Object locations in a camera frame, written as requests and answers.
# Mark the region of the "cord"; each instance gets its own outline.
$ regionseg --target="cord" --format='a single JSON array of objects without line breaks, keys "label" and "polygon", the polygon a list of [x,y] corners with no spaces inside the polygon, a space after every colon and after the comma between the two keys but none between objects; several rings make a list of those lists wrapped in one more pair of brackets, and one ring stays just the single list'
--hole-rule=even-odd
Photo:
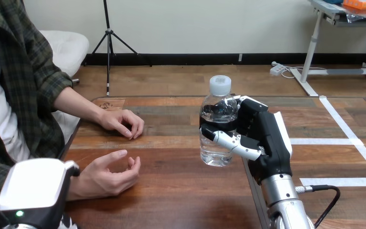
[{"label": "cord", "polygon": [[[275,62],[275,61],[273,61],[272,62],[272,66],[276,66],[276,65],[278,65],[279,63],[277,63],[277,62]],[[287,78],[287,79],[292,79],[292,78],[294,78],[294,76],[293,77],[288,77],[288,76],[285,76],[284,75],[284,73],[285,72],[289,72],[291,69],[297,69],[297,70],[303,70],[304,69],[304,67],[303,66],[297,66],[297,67],[290,67],[290,66],[284,66],[283,65],[283,67],[285,67],[285,70],[284,70],[284,72],[282,72],[281,73],[281,75],[283,76],[283,77],[285,77],[285,78]],[[318,68],[318,67],[309,67],[310,69],[322,69],[322,70],[326,70],[326,68]]]},{"label": "cord", "polygon": [[336,186],[332,186],[332,185],[311,185],[312,187],[312,191],[322,191],[322,190],[335,190],[336,191],[336,196],[335,198],[333,198],[332,202],[330,202],[329,206],[327,206],[327,208],[325,209],[325,211],[322,213],[322,215],[318,218],[318,220],[315,223],[315,228],[317,228],[319,226],[319,224],[321,224],[321,222],[323,221],[323,219],[326,217],[326,215],[329,213],[329,211],[333,208],[333,206],[336,204],[336,202],[339,200],[340,198],[340,189]]}]

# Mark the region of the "black tripod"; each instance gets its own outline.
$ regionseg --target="black tripod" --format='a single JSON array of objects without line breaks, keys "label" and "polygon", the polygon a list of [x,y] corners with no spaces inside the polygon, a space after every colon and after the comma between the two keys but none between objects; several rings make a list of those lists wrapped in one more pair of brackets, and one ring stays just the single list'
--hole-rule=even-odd
[{"label": "black tripod", "polygon": [[110,88],[110,58],[114,57],[116,54],[113,52],[113,44],[112,44],[112,35],[116,37],[119,41],[121,41],[127,48],[129,48],[137,57],[140,57],[144,60],[145,63],[147,63],[150,67],[152,67],[152,64],[149,60],[145,60],[139,53],[137,53],[134,49],[132,49],[127,43],[125,43],[123,40],[121,40],[120,37],[118,37],[113,30],[110,29],[110,23],[109,23],[109,14],[107,13],[107,1],[103,0],[104,4],[104,14],[106,16],[106,24],[107,24],[107,30],[104,32],[104,36],[100,40],[99,44],[97,44],[96,48],[93,50],[92,54],[96,52],[98,47],[102,44],[105,37],[107,37],[107,96],[110,95],[109,88]]}]

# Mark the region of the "hand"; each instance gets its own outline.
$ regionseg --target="hand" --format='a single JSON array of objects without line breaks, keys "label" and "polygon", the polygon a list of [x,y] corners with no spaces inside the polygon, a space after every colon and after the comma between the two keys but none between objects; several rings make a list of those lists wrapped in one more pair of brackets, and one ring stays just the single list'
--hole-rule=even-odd
[{"label": "hand", "polygon": [[116,196],[133,186],[139,176],[140,157],[128,158],[128,168],[122,173],[112,173],[109,165],[127,155],[120,150],[92,161],[79,175],[71,177],[67,200],[103,198]]},{"label": "hand", "polygon": [[[129,131],[122,123],[126,122],[131,125],[131,131]],[[136,116],[132,111],[119,110],[119,111],[106,111],[103,110],[98,123],[106,130],[117,130],[120,134],[126,136],[129,139],[136,139],[142,134],[144,129],[144,121]]]}]

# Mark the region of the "green plaid shirt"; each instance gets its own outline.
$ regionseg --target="green plaid shirt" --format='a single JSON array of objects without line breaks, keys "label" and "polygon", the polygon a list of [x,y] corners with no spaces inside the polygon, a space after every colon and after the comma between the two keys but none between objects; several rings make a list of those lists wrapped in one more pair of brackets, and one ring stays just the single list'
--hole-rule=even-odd
[{"label": "green plaid shirt", "polygon": [[[50,45],[29,20],[20,0],[0,0],[0,69],[0,84],[30,154],[58,157],[64,139],[51,112],[54,100],[72,81],[52,63]],[[12,165],[0,138],[0,189]]]}]

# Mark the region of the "wooden table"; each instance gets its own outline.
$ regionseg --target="wooden table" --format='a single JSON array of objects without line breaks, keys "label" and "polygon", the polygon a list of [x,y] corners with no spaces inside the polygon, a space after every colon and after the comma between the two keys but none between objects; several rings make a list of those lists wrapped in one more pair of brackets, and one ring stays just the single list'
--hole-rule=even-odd
[{"label": "wooden table", "polygon": [[[290,138],[346,138],[318,98],[255,98],[281,111]],[[145,121],[142,137],[128,141],[82,122],[65,157],[83,169],[95,158],[127,149],[140,156],[139,182],[114,198],[75,201],[66,211],[83,229],[259,229],[259,220],[242,159],[211,167],[200,159],[198,112],[203,98],[100,98],[103,109],[129,109]],[[366,100],[329,102],[366,146]],[[353,145],[293,145],[295,185],[300,178],[366,177],[366,161]],[[113,171],[123,171],[126,160]],[[319,228],[366,228],[366,187],[341,187],[342,196]],[[332,191],[300,196],[315,221]]]}]

